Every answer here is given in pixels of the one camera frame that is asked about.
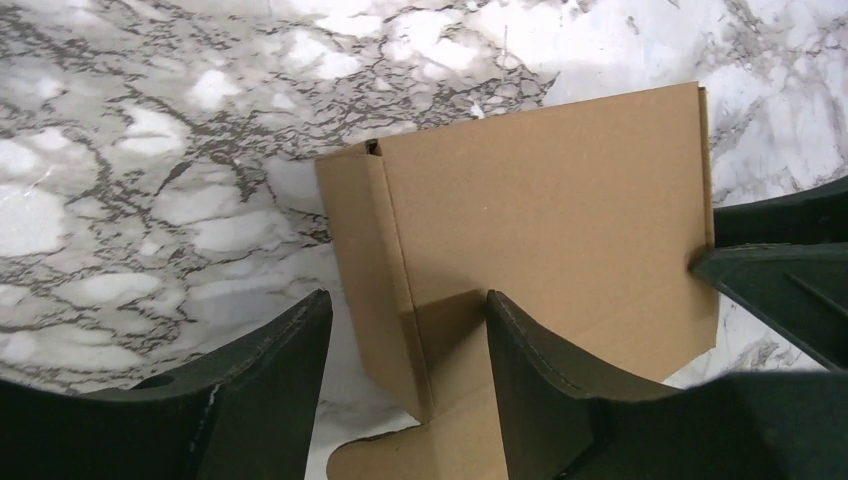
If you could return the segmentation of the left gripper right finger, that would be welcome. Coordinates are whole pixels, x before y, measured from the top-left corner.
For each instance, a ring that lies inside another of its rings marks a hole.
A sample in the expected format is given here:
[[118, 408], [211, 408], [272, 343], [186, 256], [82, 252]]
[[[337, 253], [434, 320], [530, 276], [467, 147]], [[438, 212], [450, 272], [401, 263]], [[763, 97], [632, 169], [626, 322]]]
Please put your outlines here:
[[485, 306], [512, 479], [843, 479], [847, 376], [743, 372], [676, 389], [554, 334], [504, 293]]

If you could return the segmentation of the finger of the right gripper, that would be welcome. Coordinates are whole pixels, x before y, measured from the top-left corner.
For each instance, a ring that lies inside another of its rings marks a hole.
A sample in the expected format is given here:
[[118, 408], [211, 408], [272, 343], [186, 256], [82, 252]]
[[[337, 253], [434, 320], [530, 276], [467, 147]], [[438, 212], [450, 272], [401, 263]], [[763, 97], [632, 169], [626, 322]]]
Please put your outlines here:
[[847, 241], [847, 179], [714, 211], [715, 246]]
[[829, 370], [847, 369], [847, 244], [717, 248], [692, 274]]

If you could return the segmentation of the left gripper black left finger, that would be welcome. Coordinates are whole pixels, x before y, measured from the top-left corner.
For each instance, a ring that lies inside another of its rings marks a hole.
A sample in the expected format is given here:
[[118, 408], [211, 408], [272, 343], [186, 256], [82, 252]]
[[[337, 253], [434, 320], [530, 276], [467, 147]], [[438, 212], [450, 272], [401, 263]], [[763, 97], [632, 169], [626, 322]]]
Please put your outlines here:
[[266, 325], [129, 389], [1, 384], [5, 479], [301, 479], [331, 335], [317, 290]]

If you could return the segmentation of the brown cardboard box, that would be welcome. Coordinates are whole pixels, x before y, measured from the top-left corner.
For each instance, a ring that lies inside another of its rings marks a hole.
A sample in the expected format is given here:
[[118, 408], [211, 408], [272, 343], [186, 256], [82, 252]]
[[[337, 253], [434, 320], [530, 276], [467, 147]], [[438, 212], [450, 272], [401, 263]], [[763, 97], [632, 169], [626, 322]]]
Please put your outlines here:
[[483, 320], [505, 293], [662, 381], [716, 341], [706, 91], [685, 83], [369, 140], [316, 173], [369, 377], [416, 419], [331, 479], [507, 475]]

